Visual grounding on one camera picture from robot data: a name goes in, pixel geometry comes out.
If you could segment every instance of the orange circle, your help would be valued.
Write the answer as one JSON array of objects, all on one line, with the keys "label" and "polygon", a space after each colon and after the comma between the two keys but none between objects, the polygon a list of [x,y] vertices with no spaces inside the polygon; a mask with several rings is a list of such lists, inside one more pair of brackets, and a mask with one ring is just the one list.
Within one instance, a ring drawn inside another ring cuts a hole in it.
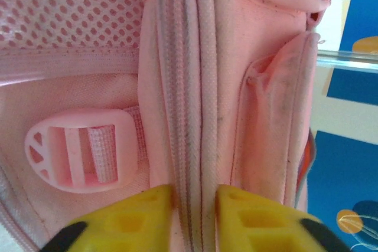
[{"label": "orange circle", "polygon": [[338,212],[336,222],[342,231],[348,234],[359,233],[363,228],[360,216],[351,210],[341,210]]}]

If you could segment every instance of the blue surface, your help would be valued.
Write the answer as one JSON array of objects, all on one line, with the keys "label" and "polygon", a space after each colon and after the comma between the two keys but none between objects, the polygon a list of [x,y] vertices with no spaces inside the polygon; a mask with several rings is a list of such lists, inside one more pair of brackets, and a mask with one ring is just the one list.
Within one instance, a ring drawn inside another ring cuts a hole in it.
[{"label": "blue surface", "polygon": [[[371,217],[378,214],[378,207],[371,205],[371,201],[378,201],[378,145],[325,132],[318,132],[315,140],[318,153],[308,175],[308,211],[352,247],[359,242],[339,229],[336,216],[341,210],[353,208],[364,210]],[[362,207],[362,201],[370,201],[367,204],[371,206]],[[364,225],[377,227],[365,222]],[[353,251],[371,250],[358,246]]]},{"label": "blue surface", "polygon": [[[352,51],[362,38],[378,35],[378,0],[351,0],[340,50]],[[335,69],[329,97],[378,105],[378,74]]]}]

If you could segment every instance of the side pocket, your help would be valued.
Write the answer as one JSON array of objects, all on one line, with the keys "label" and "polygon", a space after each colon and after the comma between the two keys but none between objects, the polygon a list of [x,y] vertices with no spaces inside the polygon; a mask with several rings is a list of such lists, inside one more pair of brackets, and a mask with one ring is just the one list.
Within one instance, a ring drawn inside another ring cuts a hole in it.
[{"label": "side pocket", "polygon": [[308,140],[318,34],[252,63],[240,89],[233,184],[294,206]]}]

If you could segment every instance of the plastic buckle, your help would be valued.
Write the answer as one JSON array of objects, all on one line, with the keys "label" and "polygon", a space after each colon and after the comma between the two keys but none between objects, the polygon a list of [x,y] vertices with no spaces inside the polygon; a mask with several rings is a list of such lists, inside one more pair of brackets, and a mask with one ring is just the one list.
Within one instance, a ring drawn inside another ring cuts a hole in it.
[{"label": "plastic buckle", "polygon": [[133,181],[138,168],[135,123],[124,110],[69,110],[33,126],[25,153],[33,170],[63,191],[119,188]]}]

